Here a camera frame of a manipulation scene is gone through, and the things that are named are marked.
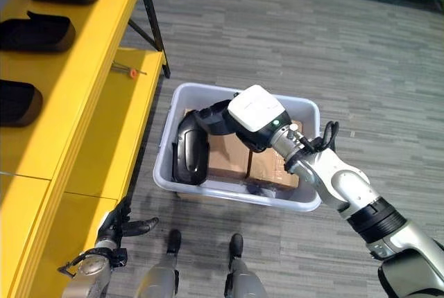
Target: yellow bench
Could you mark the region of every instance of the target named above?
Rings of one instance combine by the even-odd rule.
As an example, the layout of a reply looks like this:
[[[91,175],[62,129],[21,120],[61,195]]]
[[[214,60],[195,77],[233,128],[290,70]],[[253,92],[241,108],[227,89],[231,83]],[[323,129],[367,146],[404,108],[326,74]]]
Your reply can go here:
[[[167,63],[163,50],[118,47],[135,3],[10,0],[1,13],[2,20],[27,10],[64,15],[76,29],[64,53],[0,52],[1,78],[43,95],[32,124],[0,128],[4,298],[59,297],[69,279],[57,267],[94,245],[100,221],[126,194]],[[146,75],[112,72],[113,60]]]

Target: white plastic bin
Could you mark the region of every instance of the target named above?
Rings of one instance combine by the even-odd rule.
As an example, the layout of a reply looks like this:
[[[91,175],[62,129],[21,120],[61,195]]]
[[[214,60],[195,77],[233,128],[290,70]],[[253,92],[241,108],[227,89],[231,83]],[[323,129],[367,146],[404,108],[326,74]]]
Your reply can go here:
[[[185,109],[203,109],[220,100],[233,98],[233,94],[239,91],[241,90],[198,83],[184,83],[174,91],[154,165],[155,183],[163,189],[180,193],[193,193],[297,211],[316,209],[321,203],[321,199],[317,192],[302,180],[298,188],[290,191],[278,191],[274,198],[250,194],[244,184],[206,180],[200,186],[193,186],[171,181],[173,165],[173,146],[171,144],[176,138],[177,128],[184,116]],[[318,136],[320,119],[319,109],[315,103],[304,98],[275,96],[287,109],[293,120],[302,122],[306,137]]]

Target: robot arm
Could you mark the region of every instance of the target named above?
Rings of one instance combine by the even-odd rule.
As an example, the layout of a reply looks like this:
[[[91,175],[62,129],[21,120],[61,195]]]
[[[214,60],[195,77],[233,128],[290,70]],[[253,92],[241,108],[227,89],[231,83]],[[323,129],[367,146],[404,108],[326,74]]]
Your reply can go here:
[[[123,267],[128,260],[121,239],[126,236],[139,236],[152,230],[159,218],[129,222],[130,203],[123,198],[103,221],[97,233],[94,248],[82,252],[73,261],[58,268],[58,271],[71,278],[63,291],[62,298],[99,298],[111,280],[112,270]],[[69,268],[78,265],[77,273]]]
[[[366,241],[371,255],[383,261],[378,275],[390,297],[444,297],[444,249],[399,214],[361,170],[339,159],[334,152],[338,123],[329,122],[323,138],[308,140],[283,106],[257,85],[231,100],[228,112],[246,145],[273,147],[285,159],[285,170],[306,179]]]

